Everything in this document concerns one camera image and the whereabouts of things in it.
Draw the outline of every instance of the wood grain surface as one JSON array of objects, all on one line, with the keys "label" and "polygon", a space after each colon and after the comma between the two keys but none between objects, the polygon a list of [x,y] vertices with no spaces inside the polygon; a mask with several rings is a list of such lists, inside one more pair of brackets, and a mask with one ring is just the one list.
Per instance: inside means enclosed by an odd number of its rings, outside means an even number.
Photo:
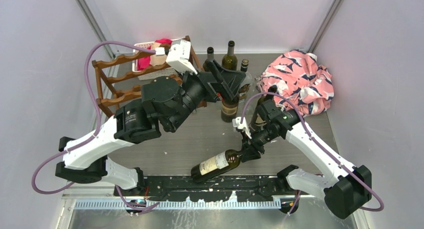
[{"label": "wood grain surface", "polygon": [[[220,62],[223,55],[215,55]],[[276,59],[279,54],[236,54],[238,61],[249,59],[248,71],[253,75],[260,75],[265,68]],[[198,55],[200,62],[206,55]],[[118,76],[131,70],[131,64],[122,64]],[[137,78],[116,83],[117,90],[130,89],[137,84],[145,84]],[[255,94],[254,86],[250,87],[247,98]],[[256,99],[249,105],[246,118],[250,121]],[[241,115],[240,105],[237,115]],[[128,167],[140,167],[145,175],[189,175],[193,166],[207,160],[225,150],[241,149],[240,133],[234,131],[231,123],[221,120],[221,102],[208,103],[207,107],[198,108],[188,117],[175,133],[162,132],[160,138],[123,148],[109,156],[115,162]],[[327,114],[309,116],[306,118],[311,128],[335,151],[336,143],[333,139]],[[261,159],[242,163],[228,175],[276,174],[285,167],[293,164],[311,173],[319,170],[294,145],[283,138],[264,146],[265,154]]]}]

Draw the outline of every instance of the crumpled cloth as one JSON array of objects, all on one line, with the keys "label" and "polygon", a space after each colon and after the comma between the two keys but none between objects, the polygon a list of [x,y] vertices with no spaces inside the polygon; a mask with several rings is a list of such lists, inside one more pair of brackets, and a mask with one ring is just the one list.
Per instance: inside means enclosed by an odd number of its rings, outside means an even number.
[{"label": "crumpled cloth", "polygon": [[[278,94],[289,99],[303,116],[316,115],[330,108],[334,97],[332,75],[323,65],[317,65],[317,56],[291,50],[273,61],[260,76],[258,87],[262,92],[277,85]],[[287,102],[274,96],[283,111],[291,109]]]},{"label": "crumpled cloth", "polygon": [[[155,43],[159,43],[159,44],[172,44],[172,40],[168,39],[168,38],[162,38],[159,40],[155,40]],[[143,57],[137,60],[137,71],[143,71],[144,69],[146,69],[149,65],[150,65],[150,61],[151,61],[151,57],[155,57],[156,55],[151,55],[148,57]]]}]

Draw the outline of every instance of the wine bottle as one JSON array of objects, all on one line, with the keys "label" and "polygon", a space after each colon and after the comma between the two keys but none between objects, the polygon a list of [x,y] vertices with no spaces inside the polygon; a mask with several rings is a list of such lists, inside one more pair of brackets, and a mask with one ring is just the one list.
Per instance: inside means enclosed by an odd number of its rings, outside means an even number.
[{"label": "wine bottle", "polygon": [[[207,50],[207,59],[208,60],[213,60],[214,59],[214,48],[213,47],[208,47]],[[211,70],[208,68],[208,66],[206,65],[206,60],[203,63],[203,69],[205,72],[210,72]]]},{"label": "wine bottle", "polygon": [[237,71],[237,57],[234,55],[234,41],[228,42],[228,52],[222,58],[222,67],[228,70]]},{"label": "wine bottle", "polygon": [[233,119],[236,118],[238,107],[239,107],[238,95],[233,100],[223,99],[222,106],[221,106],[221,119],[226,123],[232,122]]},{"label": "wine bottle", "polygon": [[[268,88],[268,92],[270,93],[276,93],[278,90],[278,87],[276,85],[271,86]],[[254,131],[262,129],[262,127],[266,124],[266,122],[261,118],[261,116],[258,114],[258,106],[262,104],[265,101],[272,100],[274,98],[273,95],[262,95],[259,100],[257,100],[256,108],[254,110],[252,119],[250,120],[250,128]]]},{"label": "wine bottle", "polygon": [[239,104],[244,102],[244,100],[246,99],[247,92],[249,91],[251,84],[253,82],[253,77],[248,72],[248,66],[249,66],[249,60],[243,59],[241,61],[240,71],[244,72],[246,74],[246,77],[241,82],[241,87],[238,90]]},{"label": "wine bottle", "polygon": [[231,171],[240,165],[241,156],[241,151],[226,150],[193,166],[191,169],[191,178],[195,183],[201,183]]}]

